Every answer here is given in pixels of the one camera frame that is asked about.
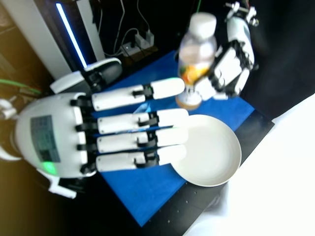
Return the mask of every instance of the green indicator light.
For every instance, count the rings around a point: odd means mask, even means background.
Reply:
[[[43,165],[44,165],[44,169],[48,173],[50,173],[52,175],[56,175],[57,174],[56,168],[55,168],[55,166],[54,166],[54,164],[52,162],[46,161],[46,162],[43,163]]]

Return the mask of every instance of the plastic bottle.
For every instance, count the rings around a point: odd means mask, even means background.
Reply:
[[[179,76],[184,80],[185,91],[177,95],[180,107],[193,110],[199,107],[202,98],[194,90],[194,82],[205,74],[215,59],[217,41],[214,37],[217,19],[210,13],[192,15],[189,30],[185,34],[179,50]]]

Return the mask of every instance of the blue cloth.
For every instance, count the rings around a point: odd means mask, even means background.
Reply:
[[[176,77],[177,66],[174,60],[174,52],[171,52],[108,90]],[[152,111],[178,108],[174,97],[150,101],[149,104]],[[139,104],[102,111],[96,113],[95,116],[133,113],[138,107]],[[232,130],[236,130],[253,111],[254,108],[241,98],[225,101],[210,99],[203,102],[197,110],[191,111],[189,114],[204,114],[216,117],[226,123]],[[148,169],[104,172],[101,174],[140,226],[143,226],[186,182],[169,164]]]

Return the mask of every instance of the bottle cap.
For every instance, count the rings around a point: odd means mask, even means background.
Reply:
[[[206,12],[194,13],[190,19],[189,32],[197,38],[207,39],[214,35],[217,19]]]

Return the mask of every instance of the green cable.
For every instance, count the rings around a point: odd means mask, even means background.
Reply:
[[[199,3],[198,3],[198,7],[197,7],[197,11],[196,11],[196,12],[199,12],[200,4],[201,4],[201,0],[199,0]]]
[[[31,88],[25,84],[22,84],[22,83],[19,83],[19,82],[16,82],[16,81],[11,81],[11,80],[5,80],[5,79],[0,79],[0,84],[6,84],[6,85],[13,85],[13,86],[17,86],[17,87],[20,87],[20,88],[27,88],[29,89],[30,91],[36,93],[36,94],[41,94],[41,91],[39,91],[38,89],[35,89],[35,88]]]

